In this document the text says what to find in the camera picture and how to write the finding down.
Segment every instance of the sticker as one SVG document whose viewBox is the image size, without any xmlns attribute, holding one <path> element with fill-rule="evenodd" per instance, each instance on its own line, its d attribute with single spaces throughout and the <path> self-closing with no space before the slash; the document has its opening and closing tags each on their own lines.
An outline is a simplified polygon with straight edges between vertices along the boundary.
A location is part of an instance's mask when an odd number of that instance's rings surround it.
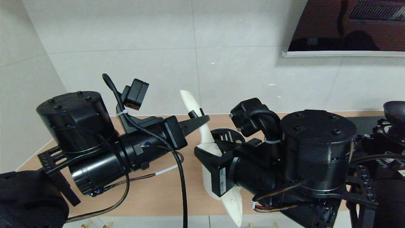
<svg viewBox="0 0 405 228">
<path fill-rule="evenodd" d="M 220 170 L 220 187 L 221 187 L 221 195 L 226 192 L 226 169 L 223 167 Z"/>
</svg>

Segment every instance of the white wire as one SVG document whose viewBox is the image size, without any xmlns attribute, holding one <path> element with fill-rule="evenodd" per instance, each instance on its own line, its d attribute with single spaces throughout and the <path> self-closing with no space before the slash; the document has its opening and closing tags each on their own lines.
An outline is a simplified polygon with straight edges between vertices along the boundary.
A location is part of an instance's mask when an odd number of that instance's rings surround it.
<svg viewBox="0 0 405 228">
<path fill-rule="evenodd" d="M 167 169 L 164 169 L 164 170 L 161 170 L 161 171 L 159 171 L 159 172 L 156 172 L 155 174 L 156 174 L 156 176 L 157 175 L 159 175 L 159 174 L 162 174 L 162 173 L 164 173 L 164 172 L 167 172 L 167 171 L 170 171 L 170 170 L 172 170 L 172 169 L 174 169 L 174 168 L 177 168 L 177 164 L 176 165 L 174 165 L 174 166 L 171 166 L 171 167 L 169 167 L 169 168 L 167 168 Z"/>
</svg>

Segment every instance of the table surface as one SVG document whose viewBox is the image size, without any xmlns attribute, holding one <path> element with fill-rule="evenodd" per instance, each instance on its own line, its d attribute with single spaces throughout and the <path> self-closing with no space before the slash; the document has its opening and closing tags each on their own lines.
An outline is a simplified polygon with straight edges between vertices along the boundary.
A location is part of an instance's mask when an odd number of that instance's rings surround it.
<svg viewBox="0 0 405 228">
<path fill-rule="evenodd" d="M 342 116 L 382 116 L 382 111 L 352 111 L 352 112 L 335 112 Z M 282 118 L 288 113 L 280 113 Z M 187 115 L 177 116 L 179 121 L 186 120 Z M 228 115 L 210 115 L 211 120 L 208 125 L 210 129 L 216 128 L 230 128 L 235 129 L 231 119 Z M 116 129 L 123 133 L 123 129 L 116 117 L 112 117 L 113 124 Z M 261 133 L 256 133 L 250 138 L 263 139 Z M 205 192 L 202 180 L 201 163 L 194 156 L 194 147 L 200 144 L 200 134 L 198 131 L 193 132 L 187 136 L 188 146 L 181 149 L 180 152 L 184 155 L 184 175 L 187 189 L 188 201 L 188 215 L 225 215 L 226 211 L 222 203 L 218 200 L 212 199 Z M 51 141 L 40 152 L 56 146 L 55 141 Z M 154 173 L 165 169 L 169 166 L 176 164 L 175 159 L 171 153 L 151 162 L 150 168 L 147 170 L 138 170 L 130 173 L 130 178 L 143 176 L 149 173 Z M 37 170 L 40 168 L 40 162 L 37 156 L 28 160 L 20 169 L 22 170 Z M 62 170 L 63 175 L 70 183 L 73 191 L 79 196 L 81 203 L 75 207 L 70 206 L 70 214 L 78 215 L 105 209 L 114 205 L 121 197 L 125 190 L 125 185 L 118 186 L 110 191 L 103 193 L 97 197 L 84 196 L 80 193 L 79 189 L 74 184 L 67 168 Z M 252 194 L 246 190 L 241 190 L 243 199 L 243 213 L 255 214 L 251 207 L 250 202 Z M 347 210 L 342 205 L 340 210 Z M 115 210 L 106 214 L 106 216 L 172 216 L 182 215 L 182 198 L 179 172 L 177 169 L 171 170 L 165 174 L 155 176 L 149 179 L 143 179 L 131 182 L 130 191 L 125 201 Z"/>
</svg>

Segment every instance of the wall tile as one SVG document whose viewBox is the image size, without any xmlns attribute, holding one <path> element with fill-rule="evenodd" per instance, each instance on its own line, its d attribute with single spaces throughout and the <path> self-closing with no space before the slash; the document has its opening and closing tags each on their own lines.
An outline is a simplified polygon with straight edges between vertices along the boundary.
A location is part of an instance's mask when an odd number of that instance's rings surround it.
<svg viewBox="0 0 405 228">
<path fill-rule="evenodd" d="M 281 50 L 197 49 L 204 111 L 229 113 L 240 101 L 253 97 L 275 112 L 322 109 L 343 58 L 284 58 Z"/>
<path fill-rule="evenodd" d="M 51 140 L 36 107 L 66 93 L 47 55 L 0 68 L 1 169 L 16 170 Z"/>
<path fill-rule="evenodd" d="M 48 53 L 195 47 L 189 0 L 24 4 Z"/>
<path fill-rule="evenodd" d="M 193 0 L 197 47 L 287 46 L 306 0 Z"/>
<path fill-rule="evenodd" d="M 0 9 L 0 67 L 46 53 L 21 1 L 1 1 Z"/>
<path fill-rule="evenodd" d="M 100 217 L 104 224 L 113 220 L 113 227 L 178 228 L 183 227 L 183 216 Z M 209 228 L 208 216 L 188 216 L 189 228 Z"/>
<path fill-rule="evenodd" d="M 179 90 L 190 90 L 198 100 L 198 78 L 194 49 L 75 52 L 49 55 L 69 92 L 92 90 L 101 93 L 110 115 L 117 102 L 101 78 L 107 73 L 117 89 L 134 78 L 149 83 L 139 111 L 130 114 L 186 114 Z"/>
<path fill-rule="evenodd" d="M 345 57 L 326 110 L 382 110 L 405 100 L 405 58 Z"/>
</svg>

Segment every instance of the white 3d printed part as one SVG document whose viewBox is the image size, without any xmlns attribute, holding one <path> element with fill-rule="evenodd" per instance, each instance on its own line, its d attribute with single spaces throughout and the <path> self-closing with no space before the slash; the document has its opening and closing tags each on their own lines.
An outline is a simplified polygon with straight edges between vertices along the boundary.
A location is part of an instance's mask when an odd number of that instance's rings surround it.
<svg viewBox="0 0 405 228">
<path fill-rule="evenodd" d="M 180 94 L 181 98 L 183 99 L 184 106 L 187 109 L 187 112 L 195 111 L 197 116 L 202 116 L 200 106 L 195 100 L 194 96 L 189 91 L 186 90 L 181 90 Z M 212 138 L 208 124 L 204 124 L 198 130 L 200 131 L 201 135 L 201 144 L 199 144 L 197 147 L 213 155 L 219 157 L 222 156 L 222 153 L 218 148 L 218 145 L 215 143 L 214 138 Z M 241 188 L 233 187 L 224 195 L 222 195 L 221 198 L 219 198 L 212 192 L 211 173 L 203 165 L 202 165 L 202 180 L 204 183 L 205 191 L 212 198 L 222 201 L 222 204 L 224 205 L 230 217 L 233 219 L 235 224 L 238 227 L 240 227 L 242 224 L 242 197 L 240 193 Z"/>
</svg>

